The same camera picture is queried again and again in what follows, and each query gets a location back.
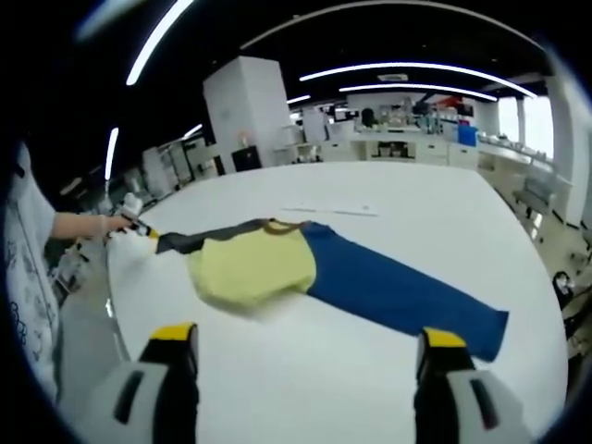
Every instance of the black ceiling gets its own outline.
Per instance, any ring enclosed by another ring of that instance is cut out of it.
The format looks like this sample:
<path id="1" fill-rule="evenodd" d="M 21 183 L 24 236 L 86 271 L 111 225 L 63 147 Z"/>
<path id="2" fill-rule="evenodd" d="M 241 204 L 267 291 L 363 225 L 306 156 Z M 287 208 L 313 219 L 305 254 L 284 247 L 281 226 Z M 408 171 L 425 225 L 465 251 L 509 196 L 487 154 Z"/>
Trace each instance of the black ceiling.
<path id="1" fill-rule="evenodd" d="M 94 3 L 86 2 L 71 12 L 69 22 L 62 19 L 58 23 L 71 26 Z M 484 20 L 433 7 L 366 6 L 333 12 L 278 31 L 241 51 L 242 44 L 295 16 L 350 2 L 195 0 L 157 46 L 139 81 L 127 87 L 125 80 L 135 57 L 173 3 L 145 1 L 94 40 L 59 53 L 51 80 L 45 80 L 49 94 L 39 106 L 31 137 L 35 166 L 50 156 L 60 159 L 51 175 L 40 172 L 47 186 L 56 189 L 102 164 L 109 131 L 115 126 L 120 127 L 116 173 L 137 161 L 141 151 L 180 137 L 197 123 L 205 124 L 207 135 L 202 82 L 237 55 L 279 61 L 288 96 L 308 93 L 316 100 L 338 96 L 342 86 L 376 83 L 379 73 L 405 72 L 410 81 L 472 90 L 489 84 L 425 69 L 367 70 L 298 81 L 305 74 L 360 63 L 445 63 L 503 78 L 548 73 L 543 53 L 520 37 Z M 547 23 L 495 2 L 489 6 L 448 3 L 478 7 L 479 12 L 531 36 L 536 35 L 537 26 Z M 534 88 L 544 92 L 540 85 Z"/>

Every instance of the white sleeve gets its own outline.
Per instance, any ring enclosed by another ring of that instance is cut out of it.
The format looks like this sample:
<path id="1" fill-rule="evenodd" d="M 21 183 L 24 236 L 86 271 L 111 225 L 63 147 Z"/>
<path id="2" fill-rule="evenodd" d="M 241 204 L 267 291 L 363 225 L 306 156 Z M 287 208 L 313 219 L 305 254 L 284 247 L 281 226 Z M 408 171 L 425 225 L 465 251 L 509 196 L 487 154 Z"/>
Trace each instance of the white sleeve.
<path id="1" fill-rule="evenodd" d="M 31 176 L 30 186 L 27 191 L 27 201 L 31 206 L 31 213 L 34 217 L 35 236 L 39 245 L 43 247 L 54 227 L 54 219 L 56 218 L 56 210 L 45 199 L 43 193 L 37 185 L 37 181 Z"/>

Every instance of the garment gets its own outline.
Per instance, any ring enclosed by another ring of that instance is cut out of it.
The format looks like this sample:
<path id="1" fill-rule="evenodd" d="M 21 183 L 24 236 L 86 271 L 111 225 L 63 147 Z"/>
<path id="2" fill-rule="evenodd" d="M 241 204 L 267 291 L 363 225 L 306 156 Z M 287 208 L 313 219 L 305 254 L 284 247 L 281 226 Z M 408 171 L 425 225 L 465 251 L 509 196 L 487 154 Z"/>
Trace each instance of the garment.
<path id="1" fill-rule="evenodd" d="M 22 148 L 8 195 L 5 219 L 5 266 L 10 311 L 17 337 L 33 373 L 50 399 L 57 396 L 55 351 L 58 306 L 47 278 L 43 248 L 54 225 L 55 210 L 31 174 L 31 160 Z"/>
<path id="2" fill-rule="evenodd" d="M 328 226 L 255 220 L 208 236 L 171 233 L 159 241 L 168 249 L 193 250 L 190 274 L 205 297 L 254 305 L 297 290 L 409 335 L 418 336 L 423 327 L 451 331 L 486 361 L 500 350 L 508 312 L 346 240 Z"/>

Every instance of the chair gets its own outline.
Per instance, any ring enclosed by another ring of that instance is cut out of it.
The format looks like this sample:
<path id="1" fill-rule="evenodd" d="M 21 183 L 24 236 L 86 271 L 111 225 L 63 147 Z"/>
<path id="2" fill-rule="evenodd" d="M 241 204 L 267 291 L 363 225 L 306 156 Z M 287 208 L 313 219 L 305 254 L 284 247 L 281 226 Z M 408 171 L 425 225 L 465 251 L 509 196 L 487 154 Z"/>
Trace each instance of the chair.
<path id="1" fill-rule="evenodd" d="M 534 212 L 547 216 L 551 213 L 557 190 L 556 167 L 539 164 L 534 159 L 528 165 L 524 186 L 514 191 L 516 203 L 526 205 L 526 218 L 530 219 Z"/>

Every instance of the floor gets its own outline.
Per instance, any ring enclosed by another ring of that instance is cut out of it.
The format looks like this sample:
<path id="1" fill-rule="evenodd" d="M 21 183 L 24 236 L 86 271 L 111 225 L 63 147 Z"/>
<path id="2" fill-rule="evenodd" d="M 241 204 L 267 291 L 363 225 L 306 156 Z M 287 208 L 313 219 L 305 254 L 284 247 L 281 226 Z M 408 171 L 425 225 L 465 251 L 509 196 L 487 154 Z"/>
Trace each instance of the floor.
<path id="1" fill-rule="evenodd" d="M 514 182 L 508 177 L 511 171 L 498 172 L 497 176 L 484 174 L 508 206 L 524 221 L 525 208 L 512 198 Z M 212 174 L 204 175 L 210 179 Z M 540 257 L 549 272 L 549 279 L 560 270 L 570 277 L 576 276 L 578 265 L 571 259 L 573 252 L 586 252 L 586 243 L 579 230 L 564 226 L 556 216 L 539 216 L 535 226 L 525 229 L 531 236 Z M 62 307 L 64 328 L 64 359 L 60 407 L 70 421 L 80 419 L 88 397 L 101 379 L 122 360 L 126 360 L 125 347 L 118 335 L 117 323 L 108 308 L 110 297 L 106 273 L 106 253 L 99 244 L 91 258 L 92 273 L 85 284 L 70 294 Z M 564 317 L 574 314 L 584 298 L 580 298 L 563 310 Z M 570 357 L 586 354 L 592 342 L 592 319 L 588 319 L 576 337 L 569 343 Z"/>

